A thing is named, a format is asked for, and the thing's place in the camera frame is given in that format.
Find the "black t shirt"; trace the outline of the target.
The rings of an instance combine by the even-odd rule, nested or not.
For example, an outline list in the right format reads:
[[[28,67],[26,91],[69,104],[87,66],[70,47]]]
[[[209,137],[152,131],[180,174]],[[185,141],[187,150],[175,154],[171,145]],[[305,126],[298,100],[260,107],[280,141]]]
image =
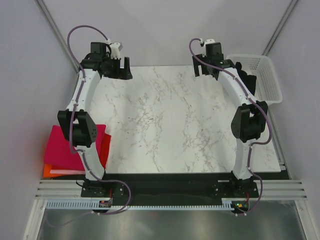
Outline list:
[[[255,95],[256,93],[256,83],[257,83],[257,77],[252,74],[248,74],[246,71],[242,70],[242,64],[240,62],[235,63],[235,68],[237,70],[237,73],[246,86],[246,88],[249,90],[249,92],[252,95]]]

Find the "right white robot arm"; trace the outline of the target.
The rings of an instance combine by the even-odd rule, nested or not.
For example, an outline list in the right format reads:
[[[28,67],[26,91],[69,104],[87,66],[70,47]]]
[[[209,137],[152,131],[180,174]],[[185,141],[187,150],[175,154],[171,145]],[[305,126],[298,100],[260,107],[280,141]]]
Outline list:
[[[229,191],[235,197],[252,197],[259,195],[254,182],[255,174],[251,169],[253,147],[260,145],[259,138],[268,122],[268,104],[254,96],[257,77],[242,69],[240,62],[234,63],[226,59],[222,53],[222,45],[213,39],[198,41],[201,54],[192,54],[195,76],[211,75],[229,95],[236,108],[230,127],[236,139],[235,164],[229,180]]]

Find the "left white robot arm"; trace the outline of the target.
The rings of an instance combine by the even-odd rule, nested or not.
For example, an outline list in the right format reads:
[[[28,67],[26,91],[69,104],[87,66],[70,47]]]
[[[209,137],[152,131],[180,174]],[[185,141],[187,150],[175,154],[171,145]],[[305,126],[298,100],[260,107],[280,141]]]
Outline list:
[[[105,167],[96,147],[98,127],[89,114],[95,90],[103,77],[131,80],[129,57],[121,58],[121,42],[92,42],[90,52],[80,62],[78,82],[65,110],[57,114],[69,150],[80,157],[84,167],[81,196],[105,198],[110,196],[110,185],[104,181]]]

